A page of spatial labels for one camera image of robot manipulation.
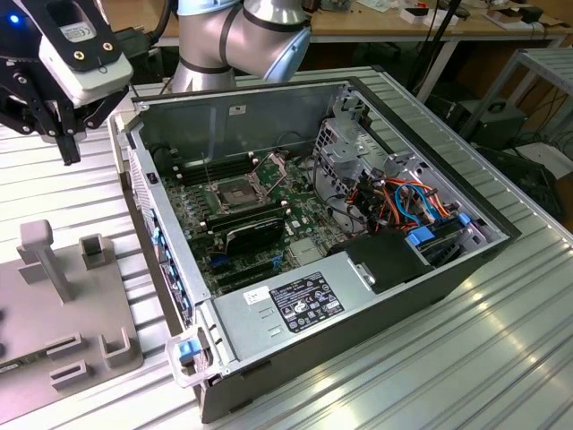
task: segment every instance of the gray 3d printed holder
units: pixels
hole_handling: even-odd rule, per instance
[[[21,260],[0,264],[0,424],[143,363],[111,240],[53,242],[22,224]]]

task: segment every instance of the workbench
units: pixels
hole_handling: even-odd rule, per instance
[[[142,26],[146,31],[155,28],[161,14],[162,0],[99,0],[113,30]],[[417,98],[425,102],[454,50],[461,41],[549,40],[548,47],[558,47],[571,29],[553,26],[546,30],[527,28],[504,30],[483,16],[484,9],[469,8],[471,16],[447,29],[444,43],[428,72]],[[385,13],[375,11],[356,1],[350,12],[318,10],[312,15],[312,43],[340,42],[421,42],[428,34],[428,26],[410,24],[399,17],[397,9]],[[179,45],[179,25],[171,16],[159,46]]]
[[[107,383],[4,426],[36,428],[503,428],[573,426],[573,236],[387,74],[371,68],[298,73],[355,75],[395,109],[522,232],[502,255],[436,305],[202,426],[192,390],[173,380],[169,337],[133,232],[106,128],[64,167],[37,136],[0,129],[0,262],[16,257],[18,225],[46,218],[55,247],[101,233],[114,241],[145,361]],[[240,86],[259,80],[243,78]],[[161,85],[141,86],[141,95]],[[387,144],[400,142],[381,122]]]

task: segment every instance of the sticker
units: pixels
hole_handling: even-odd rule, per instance
[[[258,287],[256,289],[252,289],[251,291],[247,291],[243,293],[244,300],[247,302],[247,305],[254,305],[255,303],[264,300],[265,298],[269,298],[269,287],[266,285],[262,287]]]
[[[66,39],[74,43],[83,42],[83,40],[95,37],[90,26],[84,21],[64,25],[63,27],[60,27],[60,31],[62,31]]]
[[[229,115],[242,115],[247,111],[247,105],[232,106],[229,108]]]
[[[4,372],[8,372],[9,370],[12,370],[12,369],[16,369],[18,367],[20,367],[20,365],[18,365],[16,363],[14,363],[13,365],[7,365],[5,367],[0,368],[0,374],[3,374]]]
[[[344,311],[336,294],[319,271],[271,290],[270,298],[275,302],[292,333],[308,329]]]

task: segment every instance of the white label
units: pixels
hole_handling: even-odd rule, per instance
[[[251,291],[243,293],[243,297],[245,302],[247,302],[247,305],[254,305],[265,298],[270,298],[269,287],[264,285],[256,289],[252,289]]]
[[[92,39],[95,34],[87,22],[76,22],[75,24],[64,25],[60,31],[65,38],[71,42],[82,42],[83,40]]]
[[[16,367],[19,367],[19,366],[20,365],[13,364],[13,365],[7,365],[6,367],[2,367],[0,369],[0,374],[3,374],[4,372],[8,372],[9,370],[15,369]]]
[[[229,108],[229,115],[242,115],[247,111],[247,105],[232,106]]]

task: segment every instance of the aluminum profile table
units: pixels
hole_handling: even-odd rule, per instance
[[[387,74],[353,74],[396,110],[523,235],[438,304],[348,350],[228,417],[202,426],[191,390],[173,380],[169,336],[103,129],[65,168],[37,137],[0,131],[0,258],[14,258],[16,225],[45,217],[58,245],[109,235],[140,337],[143,367],[14,420],[5,429],[255,429],[573,427],[573,236]],[[251,78],[240,85],[260,83]],[[161,86],[143,86],[140,94]],[[372,127],[394,149],[381,123]]]
[[[503,85],[520,65],[527,67],[529,73],[509,97],[510,103],[517,104],[536,76],[544,78],[563,92],[573,95],[573,49],[518,49],[488,89],[477,109],[462,127],[459,133],[462,137],[467,138],[471,134],[482,115],[500,93]],[[565,116],[560,124],[554,128],[555,132],[558,133],[562,126],[571,120],[573,120],[573,112]]]

